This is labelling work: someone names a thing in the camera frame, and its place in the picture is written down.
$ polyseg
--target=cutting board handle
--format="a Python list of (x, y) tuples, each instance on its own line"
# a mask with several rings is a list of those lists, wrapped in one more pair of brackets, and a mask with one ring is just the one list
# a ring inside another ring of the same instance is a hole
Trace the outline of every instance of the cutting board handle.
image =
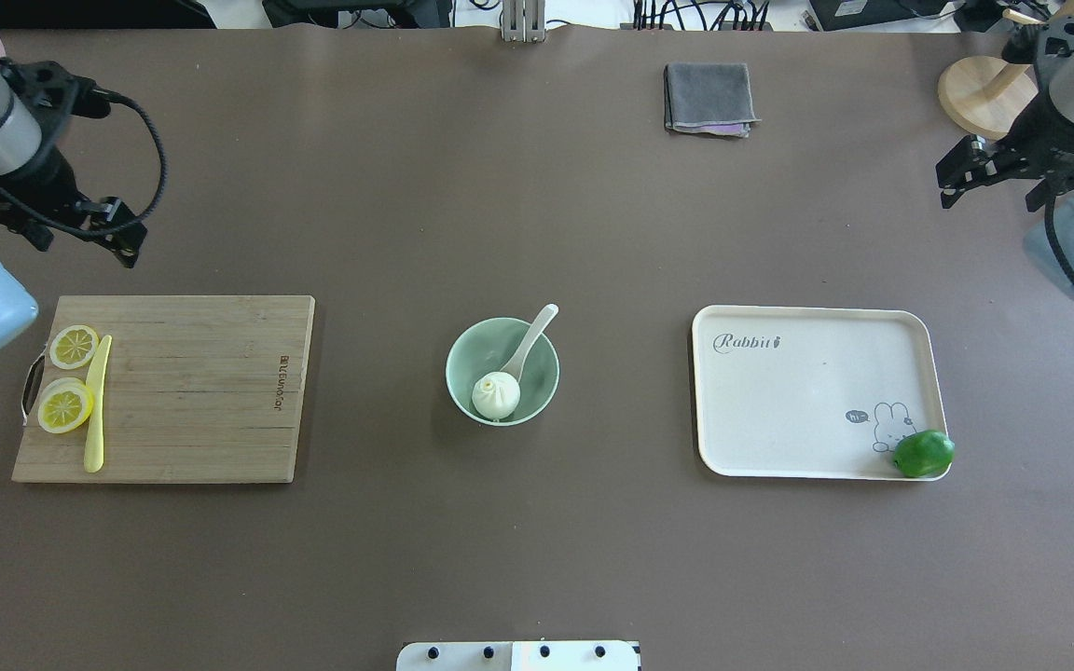
[(31, 362), (27, 369), (27, 378), (23, 381), (23, 392), (18, 395), (18, 411), (23, 412), (23, 425), (27, 426), (27, 415), (31, 414), (31, 408), (35, 405), (35, 396), (39, 396), (39, 386), (44, 381), (44, 356), (47, 356), (47, 345)]

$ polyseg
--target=rabbit illustration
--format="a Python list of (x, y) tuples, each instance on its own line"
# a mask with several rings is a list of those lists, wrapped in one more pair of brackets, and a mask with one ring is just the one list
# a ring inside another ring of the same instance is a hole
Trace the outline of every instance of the rabbit illustration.
[(873, 443), (872, 449), (879, 453), (898, 449), (898, 442), (902, 438), (917, 433), (914, 429), (914, 421), (909, 418), (909, 408), (904, 404), (877, 404), (872, 412), (877, 420), (877, 426), (872, 431), (877, 441)]

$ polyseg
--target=yellow knife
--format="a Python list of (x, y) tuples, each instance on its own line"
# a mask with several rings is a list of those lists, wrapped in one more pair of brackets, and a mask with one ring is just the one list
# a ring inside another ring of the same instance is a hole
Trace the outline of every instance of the yellow knife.
[(89, 362), (89, 373), (86, 374), (86, 386), (93, 394), (93, 409), (89, 412), (89, 434), (86, 436), (86, 472), (98, 472), (105, 462), (106, 441), (102, 438), (102, 388), (106, 382), (106, 358), (110, 356), (110, 335), (103, 335)]

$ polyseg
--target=wooden stool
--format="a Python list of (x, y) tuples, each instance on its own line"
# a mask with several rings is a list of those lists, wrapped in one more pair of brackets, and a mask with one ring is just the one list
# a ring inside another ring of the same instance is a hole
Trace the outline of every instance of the wooden stool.
[[(1056, 17), (1074, 16), (1074, 0), (1063, 3)], [(1006, 10), (1017, 23), (1042, 23)], [(992, 56), (969, 56), (956, 60), (939, 75), (939, 105), (964, 131), (989, 140), (1001, 140), (1027, 108), (1039, 85), (1026, 75), (1029, 64), (1006, 63)]]

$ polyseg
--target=plastic tray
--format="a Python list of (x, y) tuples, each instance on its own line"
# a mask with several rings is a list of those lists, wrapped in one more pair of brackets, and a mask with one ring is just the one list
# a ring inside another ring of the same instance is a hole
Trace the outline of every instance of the plastic tray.
[(946, 433), (921, 320), (908, 311), (710, 306), (695, 315), (698, 453), (721, 476), (904, 477), (903, 437)]

